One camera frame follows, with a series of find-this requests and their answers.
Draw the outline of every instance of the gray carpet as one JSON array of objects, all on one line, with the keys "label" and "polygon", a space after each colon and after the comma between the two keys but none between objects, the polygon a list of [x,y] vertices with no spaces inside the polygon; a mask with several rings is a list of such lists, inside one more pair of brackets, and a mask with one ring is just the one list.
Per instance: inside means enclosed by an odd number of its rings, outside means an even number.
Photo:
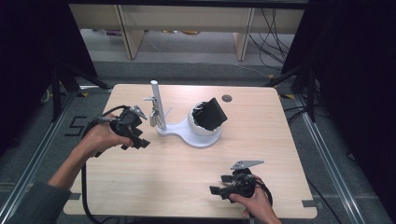
[{"label": "gray carpet", "polygon": [[[269,75],[279,76],[279,71],[265,66],[245,66],[244,68],[231,64],[208,63],[94,63],[101,80],[107,84],[118,83],[149,83],[156,79],[160,84],[183,85],[221,85],[221,86],[263,86],[269,81]],[[78,79],[79,84],[90,84]],[[292,78],[281,84],[276,89],[279,94],[289,94]],[[78,97],[69,109],[60,131],[56,134],[49,152],[43,160],[34,181],[47,181],[59,165],[67,157],[71,148],[78,142],[78,136],[65,136],[67,133],[77,133],[77,129],[69,128],[74,116],[85,116],[79,119],[77,125],[85,125],[90,118],[102,113],[109,93],[89,93],[87,97]],[[282,106],[292,108],[296,106],[295,100],[280,99]],[[298,110],[287,111],[289,118]],[[44,104],[35,111],[30,122],[26,124],[25,132],[20,136],[20,144],[10,148],[0,158],[0,176],[2,188],[0,203],[3,203],[9,194],[6,184],[15,184],[21,176],[24,167],[29,162],[35,149],[50,125],[51,102]],[[338,135],[332,120],[327,118],[324,108],[318,108],[317,125],[323,138],[328,144],[336,163],[345,178],[347,185],[355,196],[367,223],[391,223],[380,201],[376,198],[358,164],[346,157],[347,147]],[[342,223],[350,223],[346,209],[332,184],[328,172],[318,154],[318,150],[307,130],[303,118],[298,117],[291,125],[290,130],[297,146],[305,174],[324,196],[335,214]],[[318,205],[318,216],[311,220],[282,219],[283,223],[337,223],[329,207],[318,196],[318,192],[311,188],[315,202]],[[190,219],[142,219],[144,223],[209,223],[209,220]],[[69,216],[61,214],[59,223],[90,223],[85,216]],[[217,220],[216,223],[233,223],[232,220]]]}]

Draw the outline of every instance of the vertical rod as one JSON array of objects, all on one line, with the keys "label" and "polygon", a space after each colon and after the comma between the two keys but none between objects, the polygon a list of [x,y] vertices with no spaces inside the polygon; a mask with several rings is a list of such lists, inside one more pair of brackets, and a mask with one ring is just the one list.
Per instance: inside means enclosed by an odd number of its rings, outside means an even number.
[{"label": "vertical rod", "polygon": [[163,101],[161,100],[160,89],[158,88],[158,82],[156,80],[151,80],[152,91],[154,92],[155,104],[158,109],[158,119],[160,120],[161,125],[158,127],[164,131],[166,131],[166,122],[165,115],[163,114]]}]

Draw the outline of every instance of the metal frame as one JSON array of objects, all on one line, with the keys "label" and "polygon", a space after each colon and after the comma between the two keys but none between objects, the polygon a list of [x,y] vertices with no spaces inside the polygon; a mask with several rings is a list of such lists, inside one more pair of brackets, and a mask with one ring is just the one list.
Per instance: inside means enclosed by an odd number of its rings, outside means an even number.
[{"label": "metal frame", "polygon": [[[297,106],[305,106],[304,98],[302,95],[296,95],[296,101]],[[359,209],[359,206],[352,195],[352,192],[348,188],[347,183],[341,175],[337,164],[332,158],[332,153],[327,148],[326,143],[324,142],[320,131],[318,130],[317,124],[311,121],[307,113],[303,113],[303,118],[306,127],[308,128],[312,138],[314,139],[320,157],[322,158],[323,163],[327,171],[329,172],[332,183],[334,184],[334,187],[337,190],[338,195],[340,196],[341,202],[346,209],[351,223],[366,223],[362,216],[361,210]]]},{"label": "metal frame", "polygon": [[41,140],[40,145],[37,147],[35,154],[33,155],[32,159],[30,159],[23,174],[21,175],[14,189],[11,191],[6,202],[2,205],[0,209],[1,224],[5,223],[14,214],[15,210],[20,204],[24,193],[26,192],[26,190],[28,190],[29,184],[32,182],[35,173],[38,171],[41,162],[47,155],[48,149],[50,147],[50,144],[52,143],[55,134],[58,132],[59,127],[64,121],[64,116],[67,112],[67,109],[70,107],[76,96],[76,92],[69,92],[67,94],[64,101],[64,110],[58,116],[58,118],[53,121],[49,126],[49,129]]}]

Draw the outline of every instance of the white stand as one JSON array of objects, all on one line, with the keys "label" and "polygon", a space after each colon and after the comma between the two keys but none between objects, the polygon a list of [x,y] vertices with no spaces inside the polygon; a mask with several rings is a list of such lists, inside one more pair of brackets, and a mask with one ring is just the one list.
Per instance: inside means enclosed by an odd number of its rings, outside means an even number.
[{"label": "white stand", "polygon": [[212,135],[199,135],[192,131],[187,118],[183,119],[179,124],[166,124],[166,131],[158,128],[157,131],[162,136],[176,135],[184,140],[187,145],[196,148],[206,148],[214,145],[221,136],[221,128]]},{"label": "white stand", "polygon": [[154,99],[152,100],[156,104],[159,114],[157,119],[158,134],[162,136],[179,136],[187,145],[196,148],[211,147],[219,140],[221,136],[221,127],[218,127],[214,131],[208,131],[202,127],[196,126],[191,114],[192,111],[185,119],[183,119],[183,121],[178,124],[166,123],[158,82],[152,80],[151,86],[154,92]]}]

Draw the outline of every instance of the sleeve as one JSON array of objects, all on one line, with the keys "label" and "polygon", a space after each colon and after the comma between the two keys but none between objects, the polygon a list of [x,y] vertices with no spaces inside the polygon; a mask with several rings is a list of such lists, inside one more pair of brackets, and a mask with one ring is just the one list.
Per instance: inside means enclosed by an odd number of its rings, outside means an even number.
[{"label": "sleeve", "polygon": [[56,223],[70,194],[69,190],[34,183],[23,197],[14,215],[6,223]]}]

